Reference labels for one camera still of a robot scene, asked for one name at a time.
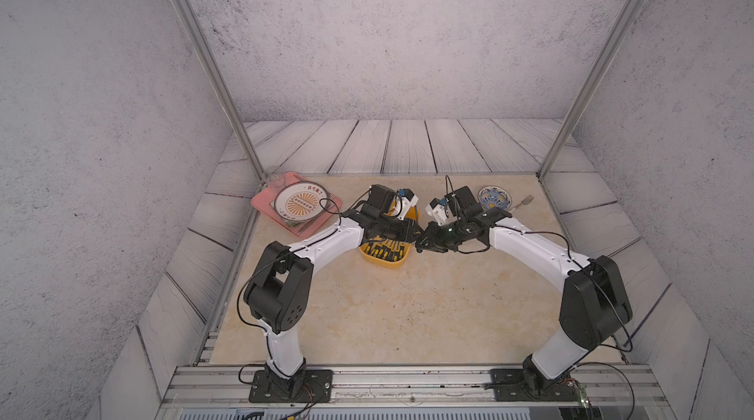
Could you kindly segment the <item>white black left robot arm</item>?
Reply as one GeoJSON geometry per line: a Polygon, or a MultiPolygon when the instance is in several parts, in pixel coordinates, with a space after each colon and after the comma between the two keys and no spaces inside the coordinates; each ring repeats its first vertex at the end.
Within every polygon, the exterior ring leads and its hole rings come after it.
{"type": "Polygon", "coordinates": [[[267,245],[238,299],[251,314],[243,322],[263,331],[266,366],[286,380],[304,370],[306,359],[296,325],[304,317],[313,278],[320,270],[369,242],[391,239],[412,244],[421,233],[412,219],[347,211],[310,238],[291,245],[279,241],[267,245]]]}

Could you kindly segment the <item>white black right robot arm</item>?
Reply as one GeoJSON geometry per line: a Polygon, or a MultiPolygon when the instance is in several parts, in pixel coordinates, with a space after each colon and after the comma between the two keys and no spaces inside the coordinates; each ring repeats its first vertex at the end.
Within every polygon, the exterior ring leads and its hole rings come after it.
{"type": "Polygon", "coordinates": [[[558,331],[522,367],[530,383],[567,376],[633,318],[618,265],[606,256],[590,258],[547,239],[547,231],[532,231],[510,213],[482,210],[446,225],[431,222],[417,237],[419,251],[459,252],[470,240],[518,259],[553,284],[561,294],[558,331]]]}

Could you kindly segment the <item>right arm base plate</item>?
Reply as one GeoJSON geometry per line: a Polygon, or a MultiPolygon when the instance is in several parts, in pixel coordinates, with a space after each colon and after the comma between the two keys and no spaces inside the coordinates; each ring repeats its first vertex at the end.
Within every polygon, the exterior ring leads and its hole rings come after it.
{"type": "Polygon", "coordinates": [[[580,394],[565,371],[555,379],[548,379],[533,363],[520,368],[497,368],[490,371],[491,380],[485,390],[491,390],[496,402],[579,402],[580,394]]]}

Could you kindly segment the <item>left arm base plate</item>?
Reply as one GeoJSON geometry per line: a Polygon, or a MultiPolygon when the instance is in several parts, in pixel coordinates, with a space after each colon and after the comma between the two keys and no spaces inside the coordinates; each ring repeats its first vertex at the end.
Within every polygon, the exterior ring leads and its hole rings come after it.
{"type": "Polygon", "coordinates": [[[284,379],[271,368],[254,373],[250,403],[327,403],[331,400],[334,372],[308,369],[306,365],[284,379]]]}

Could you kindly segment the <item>file tool black yellow handle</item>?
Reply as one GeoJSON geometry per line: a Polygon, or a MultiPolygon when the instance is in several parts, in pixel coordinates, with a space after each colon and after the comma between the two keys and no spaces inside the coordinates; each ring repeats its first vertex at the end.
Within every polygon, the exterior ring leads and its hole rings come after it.
{"type": "Polygon", "coordinates": [[[365,253],[366,255],[369,255],[369,256],[372,256],[372,257],[374,257],[374,256],[372,255],[372,251],[373,251],[373,248],[375,247],[375,245],[377,245],[377,244],[383,244],[383,243],[382,243],[381,241],[377,241],[377,242],[369,242],[369,243],[367,243],[367,245],[365,245],[365,247],[363,247],[363,249],[362,249],[362,250],[363,250],[363,252],[364,252],[364,253],[365,253]]]}

